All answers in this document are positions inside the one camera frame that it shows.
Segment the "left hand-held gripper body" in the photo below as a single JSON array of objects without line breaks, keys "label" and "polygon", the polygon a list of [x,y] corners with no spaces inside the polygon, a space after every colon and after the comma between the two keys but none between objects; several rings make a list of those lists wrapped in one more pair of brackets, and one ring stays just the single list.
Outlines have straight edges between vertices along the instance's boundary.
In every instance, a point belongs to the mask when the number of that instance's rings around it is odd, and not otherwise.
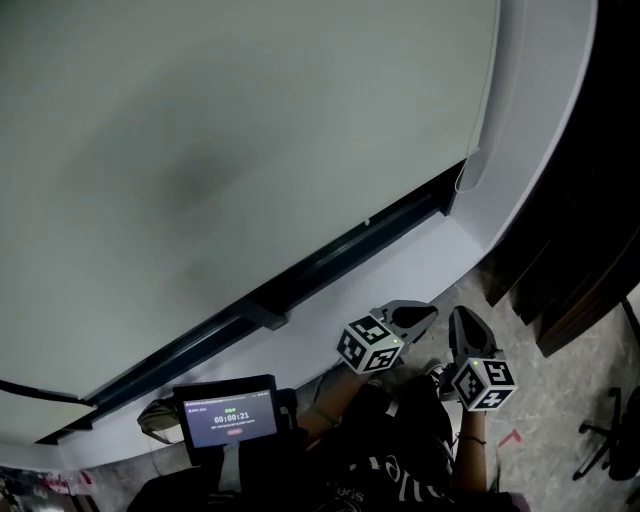
[{"label": "left hand-held gripper body", "polygon": [[389,369],[406,345],[389,307],[375,308],[348,323],[337,343],[341,360],[356,374]]}]

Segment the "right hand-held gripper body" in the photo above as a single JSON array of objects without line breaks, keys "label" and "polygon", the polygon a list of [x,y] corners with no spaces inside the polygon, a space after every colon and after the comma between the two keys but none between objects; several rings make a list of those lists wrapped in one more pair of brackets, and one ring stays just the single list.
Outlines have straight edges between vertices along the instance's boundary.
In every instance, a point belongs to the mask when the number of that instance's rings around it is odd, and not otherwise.
[{"label": "right hand-held gripper body", "polygon": [[516,391],[516,379],[504,356],[496,347],[482,352],[470,349],[464,361],[452,361],[440,377],[439,398],[457,401],[468,412],[498,410]]}]

